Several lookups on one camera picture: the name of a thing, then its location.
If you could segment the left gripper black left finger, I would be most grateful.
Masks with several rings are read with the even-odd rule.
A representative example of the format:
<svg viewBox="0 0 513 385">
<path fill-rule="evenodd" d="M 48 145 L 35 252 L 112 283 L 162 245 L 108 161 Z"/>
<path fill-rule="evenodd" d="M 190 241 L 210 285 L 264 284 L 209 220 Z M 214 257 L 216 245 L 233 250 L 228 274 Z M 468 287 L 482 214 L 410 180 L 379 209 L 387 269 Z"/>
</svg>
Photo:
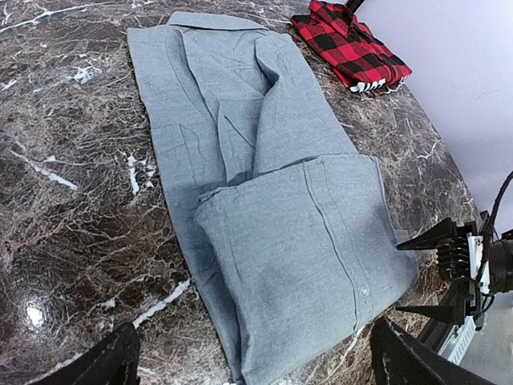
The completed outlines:
<svg viewBox="0 0 513 385">
<path fill-rule="evenodd" d="M 136 385 L 140 339 L 131 322 L 125 322 L 85 354 L 55 373 L 36 381 L 39 385 Z"/>
</svg>

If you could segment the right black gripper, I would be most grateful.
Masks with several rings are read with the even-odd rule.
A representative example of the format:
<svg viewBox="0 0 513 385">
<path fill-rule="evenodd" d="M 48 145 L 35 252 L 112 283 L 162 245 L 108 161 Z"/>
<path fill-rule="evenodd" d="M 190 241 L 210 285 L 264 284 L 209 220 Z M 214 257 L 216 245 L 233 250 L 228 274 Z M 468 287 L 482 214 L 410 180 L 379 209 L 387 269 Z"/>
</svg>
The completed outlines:
<svg viewBox="0 0 513 385">
<path fill-rule="evenodd" d="M 455 298 L 438 305 L 396 306 L 395 310 L 420 314 L 438 322 L 461 326 L 466 318 L 480 318 L 491 304 L 483 263 L 484 237 L 475 222 L 458 225 L 445 218 L 426 232 L 396 246 L 397 250 L 437 250 L 440 278 L 450 283 Z"/>
</svg>

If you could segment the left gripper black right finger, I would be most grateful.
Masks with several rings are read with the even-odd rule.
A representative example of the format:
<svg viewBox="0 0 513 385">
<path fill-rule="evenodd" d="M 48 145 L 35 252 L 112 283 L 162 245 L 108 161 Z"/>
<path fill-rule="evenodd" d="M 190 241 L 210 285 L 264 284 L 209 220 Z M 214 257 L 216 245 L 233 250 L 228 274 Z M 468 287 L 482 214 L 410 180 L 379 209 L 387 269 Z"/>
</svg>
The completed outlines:
<svg viewBox="0 0 513 385">
<path fill-rule="evenodd" d="M 374 323 L 370 346 L 377 385 L 493 385 L 435 354 L 388 318 Z"/>
</svg>

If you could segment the grey long sleeve shirt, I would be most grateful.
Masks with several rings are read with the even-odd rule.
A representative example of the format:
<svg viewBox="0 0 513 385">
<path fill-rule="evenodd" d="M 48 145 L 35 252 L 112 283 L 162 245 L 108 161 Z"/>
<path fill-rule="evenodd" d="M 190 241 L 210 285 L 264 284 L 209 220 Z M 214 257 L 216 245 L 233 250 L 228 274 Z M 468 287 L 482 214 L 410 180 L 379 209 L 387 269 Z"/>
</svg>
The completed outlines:
<svg viewBox="0 0 513 385">
<path fill-rule="evenodd" d="M 289 35 L 178 11 L 127 42 L 173 229 L 236 383 L 287 375 L 417 281 L 378 160 Z"/>
</svg>

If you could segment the red black plaid shirt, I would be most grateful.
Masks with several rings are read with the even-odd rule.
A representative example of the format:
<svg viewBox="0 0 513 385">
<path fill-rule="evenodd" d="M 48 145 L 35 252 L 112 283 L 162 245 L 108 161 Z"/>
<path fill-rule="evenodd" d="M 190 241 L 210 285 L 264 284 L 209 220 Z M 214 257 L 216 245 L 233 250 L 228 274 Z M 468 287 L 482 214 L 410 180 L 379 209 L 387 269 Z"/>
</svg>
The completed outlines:
<svg viewBox="0 0 513 385">
<path fill-rule="evenodd" d="M 394 86 L 412 75 L 412 70 L 345 5 L 311 1 L 309 13 L 294 15 L 290 22 L 353 93 Z"/>
</svg>

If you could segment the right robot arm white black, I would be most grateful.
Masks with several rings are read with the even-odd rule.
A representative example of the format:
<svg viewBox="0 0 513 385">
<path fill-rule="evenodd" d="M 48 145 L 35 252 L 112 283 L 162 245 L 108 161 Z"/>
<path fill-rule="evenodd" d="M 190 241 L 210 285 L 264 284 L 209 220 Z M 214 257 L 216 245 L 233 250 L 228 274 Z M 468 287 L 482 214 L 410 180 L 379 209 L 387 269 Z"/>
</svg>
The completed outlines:
<svg viewBox="0 0 513 385">
<path fill-rule="evenodd" d="M 472 317 L 476 329 L 482 328 L 495 295 L 512 291 L 512 231 L 494 238 L 499 205 L 511 182 L 508 175 L 481 227 L 474 221 L 459 226 L 448 217 L 397 246 L 403 251 L 434 250 L 440 278 L 455 291 L 455 300 L 446 305 L 401 306 L 399 311 L 457 326 Z"/>
</svg>

